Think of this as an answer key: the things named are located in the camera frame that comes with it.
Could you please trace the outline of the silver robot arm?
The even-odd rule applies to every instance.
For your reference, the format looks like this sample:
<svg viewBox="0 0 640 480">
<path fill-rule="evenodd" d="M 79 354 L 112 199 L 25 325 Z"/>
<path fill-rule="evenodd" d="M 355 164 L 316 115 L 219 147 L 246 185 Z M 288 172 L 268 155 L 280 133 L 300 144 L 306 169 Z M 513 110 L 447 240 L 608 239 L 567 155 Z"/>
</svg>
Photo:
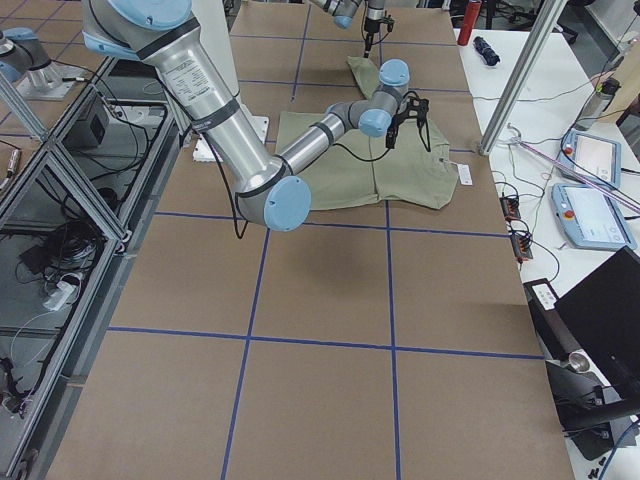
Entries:
<svg viewBox="0 0 640 480">
<path fill-rule="evenodd" d="M 365 5 L 360 28 L 364 58 L 368 58 L 373 47 L 381 43 L 394 28 L 395 20 L 386 9 L 385 0 L 311 0 L 310 3 L 330 15 L 334 24 L 341 29 L 348 29 L 360 6 Z"/>
<path fill-rule="evenodd" d="M 301 171 L 351 129 L 385 135 L 407 108 L 409 67 L 388 60 L 371 98 L 330 106 L 320 121 L 272 155 L 202 46 L 191 2 L 85 1 L 82 8 L 86 47 L 154 67 L 193 129 L 234 174 L 236 213 L 275 231 L 294 230 L 308 216 L 312 195 Z"/>
</svg>

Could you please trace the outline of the black monitor on arm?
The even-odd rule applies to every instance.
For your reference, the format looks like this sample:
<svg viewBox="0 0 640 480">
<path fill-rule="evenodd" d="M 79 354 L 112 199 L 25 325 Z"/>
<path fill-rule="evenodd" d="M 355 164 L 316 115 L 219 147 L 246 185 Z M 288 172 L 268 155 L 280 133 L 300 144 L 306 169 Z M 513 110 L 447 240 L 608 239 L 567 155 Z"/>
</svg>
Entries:
<svg viewBox="0 0 640 480">
<path fill-rule="evenodd" d="M 556 410 L 588 460 L 611 450 L 639 413 L 639 256 L 623 247 L 555 303 L 555 311 L 608 380 L 549 364 Z"/>
</svg>

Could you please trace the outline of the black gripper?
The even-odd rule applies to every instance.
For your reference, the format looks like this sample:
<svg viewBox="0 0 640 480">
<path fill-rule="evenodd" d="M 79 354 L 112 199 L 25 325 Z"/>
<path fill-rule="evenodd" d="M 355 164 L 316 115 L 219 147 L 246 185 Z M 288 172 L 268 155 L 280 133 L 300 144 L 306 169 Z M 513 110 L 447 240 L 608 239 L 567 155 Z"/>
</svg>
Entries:
<svg viewBox="0 0 640 480">
<path fill-rule="evenodd" d="M 394 148 L 399 134 L 399 127 L 408 120 L 416 123 L 418 136 L 427 152 L 431 151 L 431 139 L 429 131 L 429 100 L 417 95 L 410 95 L 405 102 L 403 111 L 396 113 L 386 132 L 385 147 Z"/>
<path fill-rule="evenodd" d="M 387 29 L 387 32 L 390 33 L 393 31 L 393 28 L 394 28 L 394 19 L 391 16 L 385 16 L 383 18 L 375 19 L 375 20 L 370 19 L 368 17 L 365 18 L 364 24 L 363 24 L 363 30 L 366 34 L 364 37 L 364 42 L 365 42 L 365 49 L 363 53 L 364 57 L 370 56 L 370 52 L 373 44 L 373 36 L 377 35 L 380 32 L 382 25 L 384 25 Z"/>
</svg>

